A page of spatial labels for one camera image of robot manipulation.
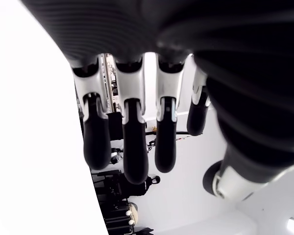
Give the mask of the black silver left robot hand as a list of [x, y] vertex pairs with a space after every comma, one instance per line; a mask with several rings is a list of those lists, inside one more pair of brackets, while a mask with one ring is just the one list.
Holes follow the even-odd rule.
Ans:
[[243, 201], [294, 169], [294, 0], [25, 0], [68, 60], [84, 115], [84, 158], [103, 169], [111, 155], [107, 90], [99, 56], [114, 57], [122, 114], [123, 168], [148, 173], [144, 54], [156, 54], [155, 164], [173, 169], [176, 110], [185, 61], [196, 71], [188, 133], [203, 131], [213, 105], [227, 149], [203, 186]]

